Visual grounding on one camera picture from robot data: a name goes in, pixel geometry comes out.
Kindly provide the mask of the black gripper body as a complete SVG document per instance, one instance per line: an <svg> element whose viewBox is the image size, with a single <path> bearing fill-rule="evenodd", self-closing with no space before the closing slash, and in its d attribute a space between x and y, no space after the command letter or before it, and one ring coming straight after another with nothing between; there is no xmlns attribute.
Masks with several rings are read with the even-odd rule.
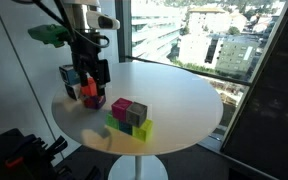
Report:
<svg viewBox="0 0 288 180"><path fill-rule="evenodd" d="M94 78L96 84L106 85L110 81L108 61L100 60L100 48L86 40L77 39L71 45L74 70L84 72Z"/></svg>

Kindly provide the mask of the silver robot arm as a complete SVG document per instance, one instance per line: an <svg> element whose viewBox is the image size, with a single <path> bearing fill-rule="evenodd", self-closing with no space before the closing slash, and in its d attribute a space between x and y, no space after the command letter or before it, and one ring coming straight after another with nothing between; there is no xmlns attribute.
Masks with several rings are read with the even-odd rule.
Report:
<svg viewBox="0 0 288 180"><path fill-rule="evenodd" d="M110 18L101 13L98 0L54 0L68 30L73 68L77 72L82 88L90 88L89 78L95 81L96 95L104 96L110 81L109 66L99 53L107 48L110 40L101 35L99 29Z"/></svg>

